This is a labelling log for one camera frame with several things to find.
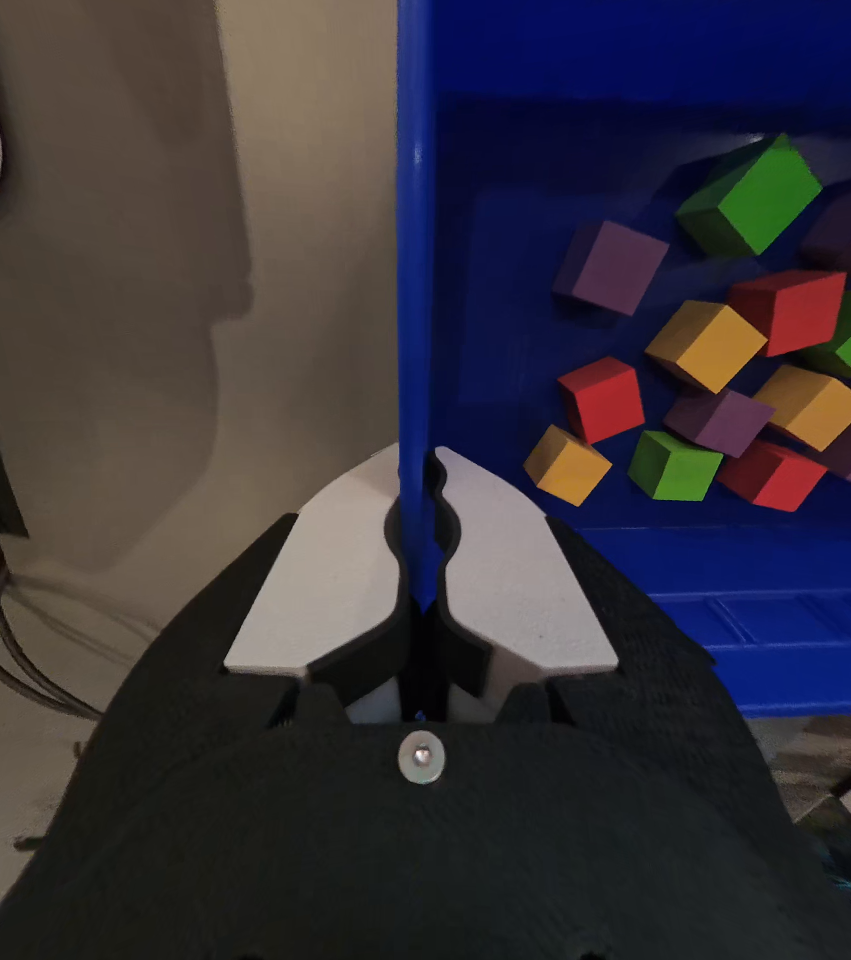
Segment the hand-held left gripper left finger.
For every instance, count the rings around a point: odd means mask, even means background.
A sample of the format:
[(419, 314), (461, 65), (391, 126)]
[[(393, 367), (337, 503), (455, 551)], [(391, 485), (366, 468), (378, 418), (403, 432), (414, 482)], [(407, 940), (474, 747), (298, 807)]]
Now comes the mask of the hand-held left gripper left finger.
[(316, 678), (403, 600), (397, 443), (316, 490), (295, 515), (235, 641), (231, 675)]

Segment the blue plastic bin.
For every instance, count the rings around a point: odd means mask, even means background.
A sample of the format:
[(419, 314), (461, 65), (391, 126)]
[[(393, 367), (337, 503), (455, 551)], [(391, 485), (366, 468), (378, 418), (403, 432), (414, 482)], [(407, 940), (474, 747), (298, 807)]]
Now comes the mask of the blue plastic bin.
[[(726, 153), (786, 133), (823, 196), (759, 257), (707, 257), (674, 213)], [(397, 3), (400, 484), (412, 596), (441, 563), (445, 445), (576, 528), (717, 662), (745, 718), (851, 714), (851, 484), (791, 515), (714, 485), (656, 503), (641, 428), (576, 510), (525, 459), (555, 379), (613, 354), (648, 428), (679, 383), (643, 347), (686, 300), (791, 269), (851, 188), (851, 3)]]

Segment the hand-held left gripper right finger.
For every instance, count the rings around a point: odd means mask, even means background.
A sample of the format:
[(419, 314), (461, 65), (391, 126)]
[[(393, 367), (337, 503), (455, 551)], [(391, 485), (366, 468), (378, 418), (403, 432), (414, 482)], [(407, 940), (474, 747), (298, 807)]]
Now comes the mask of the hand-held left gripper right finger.
[(443, 469), (436, 506), (457, 522), (443, 564), (452, 624), (543, 675), (613, 671), (617, 656), (545, 513), (464, 456), (434, 456)]

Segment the pile of coloured wooden cubes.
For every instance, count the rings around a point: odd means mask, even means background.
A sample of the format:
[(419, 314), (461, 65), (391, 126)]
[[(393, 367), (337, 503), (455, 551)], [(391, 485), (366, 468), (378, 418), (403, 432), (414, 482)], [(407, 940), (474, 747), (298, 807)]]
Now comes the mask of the pile of coloured wooden cubes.
[(641, 354), (676, 393), (650, 428), (637, 365), (604, 354), (557, 376), (567, 426), (527, 456), (534, 488), (579, 507), (611, 475), (598, 443), (639, 432), (626, 478), (657, 503), (719, 484), (797, 513), (830, 475), (851, 484), (851, 180), (825, 185), (788, 136), (705, 163), (674, 210), (700, 266), (741, 278), (686, 298)]

